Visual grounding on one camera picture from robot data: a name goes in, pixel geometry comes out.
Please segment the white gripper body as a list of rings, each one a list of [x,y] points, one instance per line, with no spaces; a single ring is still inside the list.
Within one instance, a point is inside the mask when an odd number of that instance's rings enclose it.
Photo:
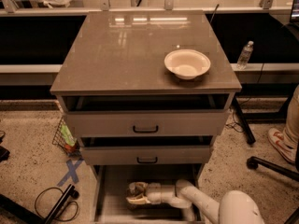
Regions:
[[[162,202],[161,187],[162,187],[162,185],[160,183],[148,184],[148,187],[146,190],[146,197],[147,197],[149,203],[160,204]]]

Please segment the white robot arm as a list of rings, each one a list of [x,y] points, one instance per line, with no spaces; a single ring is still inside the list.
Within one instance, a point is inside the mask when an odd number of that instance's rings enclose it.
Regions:
[[[218,203],[185,179],[175,185],[130,183],[126,201],[131,205],[167,203],[181,209],[188,221],[195,219],[195,205],[211,224],[264,224],[256,202],[248,194],[231,190]]]

